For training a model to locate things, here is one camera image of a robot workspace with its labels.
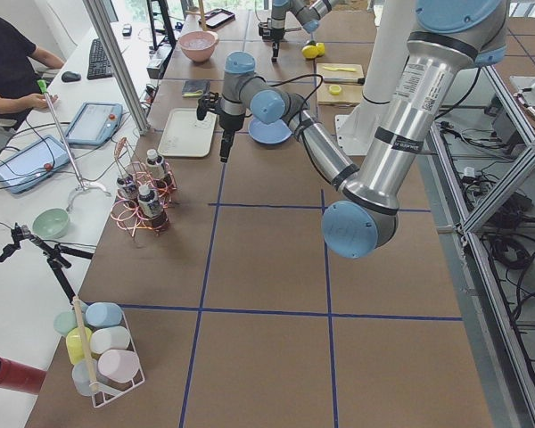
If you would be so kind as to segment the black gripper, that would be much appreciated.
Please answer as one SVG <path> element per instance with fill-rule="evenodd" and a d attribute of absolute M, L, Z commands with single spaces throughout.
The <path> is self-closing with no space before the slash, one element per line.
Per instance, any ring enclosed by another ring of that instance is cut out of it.
<path fill-rule="evenodd" d="M 239 131 L 243 127 L 245 105 L 241 102 L 232 101 L 222 95 L 218 102 L 217 115 L 219 116 L 219 125 L 224 130 L 221 139 L 219 158 L 221 162 L 228 162 L 229 154 L 235 139 L 234 132 Z"/>

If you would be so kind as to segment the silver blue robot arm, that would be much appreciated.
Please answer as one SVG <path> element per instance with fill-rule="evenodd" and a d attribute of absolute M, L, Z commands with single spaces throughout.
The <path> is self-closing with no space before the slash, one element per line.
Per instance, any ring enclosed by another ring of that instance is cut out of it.
<path fill-rule="evenodd" d="M 283 121 L 319 174 L 342 200 L 324 213 L 327 246 L 360 258 L 386 244 L 398 226 L 399 189 L 461 70 L 499 62 L 506 50 L 506 1 L 388 1 L 378 26 L 364 89 L 378 97 L 368 119 L 363 101 L 353 112 L 354 163 L 297 94 L 269 85 L 253 56 L 226 58 L 221 95 L 213 103 L 223 130 L 220 158 L 228 159 L 246 113 L 271 124 Z"/>

